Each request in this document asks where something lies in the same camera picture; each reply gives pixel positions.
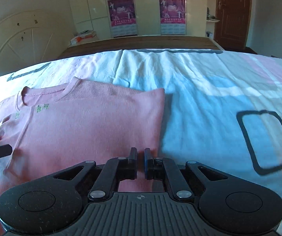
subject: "shelf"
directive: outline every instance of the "shelf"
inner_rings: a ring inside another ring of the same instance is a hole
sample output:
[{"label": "shelf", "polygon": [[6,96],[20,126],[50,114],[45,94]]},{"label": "shelf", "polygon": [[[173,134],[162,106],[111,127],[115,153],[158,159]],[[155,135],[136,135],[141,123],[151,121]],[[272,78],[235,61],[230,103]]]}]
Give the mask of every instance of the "shelf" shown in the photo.
[{"label": "shelf", "polygon": [[214,23],[216,23],[216,22],[220,22],[220,20],[217,20],[217,19],[212,19],[212,20],[206,20],[207,22],[214,22]]}]

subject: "metal screw head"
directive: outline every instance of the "metal screw head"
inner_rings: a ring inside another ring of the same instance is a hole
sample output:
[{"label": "metal screw head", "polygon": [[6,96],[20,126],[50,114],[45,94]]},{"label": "metal screw head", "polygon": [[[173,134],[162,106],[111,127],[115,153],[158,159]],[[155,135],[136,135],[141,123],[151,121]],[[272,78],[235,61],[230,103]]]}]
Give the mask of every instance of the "metal screw head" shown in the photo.
[{"label": "metal screw head", "polygon": [[179,197],[179,198],[189,198],[191,196],[191,192],[189,191],[178,191],[176,193],[176,195]]},{"label": "metal screw head", "polygon": [[91,196],[92,198],[102,198],[102,197],[104,197],[105,195],[106,195],[106,193],[103,192],[103,191],[100,191],[100,190],[92,191],[92,192],[90,193],[90,196]]}]

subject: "pink poster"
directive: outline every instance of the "pink poster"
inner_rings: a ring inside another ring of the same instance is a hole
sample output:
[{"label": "pink poster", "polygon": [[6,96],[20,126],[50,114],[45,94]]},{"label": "pink poster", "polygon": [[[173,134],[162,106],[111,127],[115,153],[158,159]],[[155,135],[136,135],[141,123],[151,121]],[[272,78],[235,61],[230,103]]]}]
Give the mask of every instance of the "pink poster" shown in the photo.
[{"label": "pink poster", "polygon": [[108,7],[112,27],[136,23],[134,0],[109,0]]},{"label": "pink poster", "polygon": [[159,0],[161,24],[186,24],[185,0]]}]

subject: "poster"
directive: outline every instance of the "poster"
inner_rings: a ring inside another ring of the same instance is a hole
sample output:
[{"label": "poster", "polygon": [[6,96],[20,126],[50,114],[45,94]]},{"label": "poster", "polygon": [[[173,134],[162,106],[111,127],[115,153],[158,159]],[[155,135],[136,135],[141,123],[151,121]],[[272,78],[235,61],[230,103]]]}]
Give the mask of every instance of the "poster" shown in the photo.
[{"label": "poster", "polygon": [[107,0],[112,37],[137,34],[134,0]]},{"label": "poster", "polygon": [[109,0],[113,37],[137,34],[134,0]]},{"label": "poster", "polygon": [[109,0],[108,7],[112,27],[136,23],[134,0]]},{"label": "poster", "polygon": [[159,0],[161,34],[186,34],[186,1]]},{"label": "poster", "polygon": [[161,24],[186,24],[185,0],[159,0]]}]

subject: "bed sheet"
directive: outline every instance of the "bed sheet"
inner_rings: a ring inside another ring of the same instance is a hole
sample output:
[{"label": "bed sheet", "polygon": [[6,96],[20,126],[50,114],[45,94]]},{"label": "bed sheet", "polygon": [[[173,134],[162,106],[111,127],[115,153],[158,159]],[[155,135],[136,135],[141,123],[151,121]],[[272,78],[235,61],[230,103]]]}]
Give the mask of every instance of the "bed sheet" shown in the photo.
[{"label": "bed sheet", "polygon": [[[166,91],[159,156],[196,160],[282,197],[282,59],[213,50],[119,50],[0,77],[0,101],[73,76]],[[282,234],[282,223],[278,228]]]}]

